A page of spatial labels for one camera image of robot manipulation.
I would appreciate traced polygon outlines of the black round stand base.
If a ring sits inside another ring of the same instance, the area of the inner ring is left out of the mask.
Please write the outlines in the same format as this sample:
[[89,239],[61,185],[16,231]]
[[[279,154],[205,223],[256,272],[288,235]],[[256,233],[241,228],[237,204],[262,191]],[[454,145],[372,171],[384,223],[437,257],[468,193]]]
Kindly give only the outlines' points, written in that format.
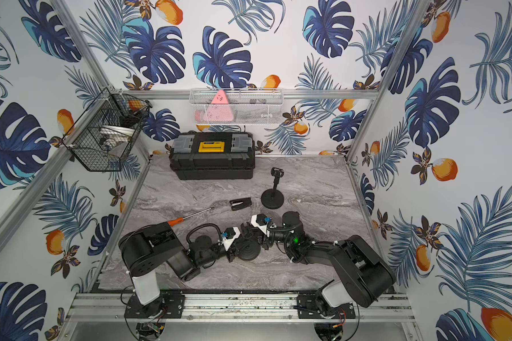
[[253,261],[258,258],[261,246],[253,240],[245,240],[237,244],[237,257],[243,261]]

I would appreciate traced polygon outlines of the black stand pole with clip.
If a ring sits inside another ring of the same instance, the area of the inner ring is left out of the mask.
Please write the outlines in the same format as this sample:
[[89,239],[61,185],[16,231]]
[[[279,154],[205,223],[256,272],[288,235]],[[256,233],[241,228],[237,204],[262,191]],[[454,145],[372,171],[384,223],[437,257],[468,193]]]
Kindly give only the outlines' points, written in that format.
[[274,196],[277,192],[277,186],[280,183],[280,179],[284,176],[284,170],[277,167],[272,167],[270,173],[274,177],[272,188],[272,196]]

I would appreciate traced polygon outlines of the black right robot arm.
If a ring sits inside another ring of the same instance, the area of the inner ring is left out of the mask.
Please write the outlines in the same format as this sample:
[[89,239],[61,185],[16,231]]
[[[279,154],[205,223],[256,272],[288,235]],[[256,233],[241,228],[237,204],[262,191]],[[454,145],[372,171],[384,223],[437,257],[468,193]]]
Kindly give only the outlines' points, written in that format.
[[352,303],[368,308],[396,282],[386,261],[361,236],[354,234],[333,242],[316,240],[304,231],[298,212],[283,214],[280,225],[264,214],[254,215],[241,225],[240,235],[261,249],[282,245],[292,263],[332,267],[338,280],[317,291],[320,311]]

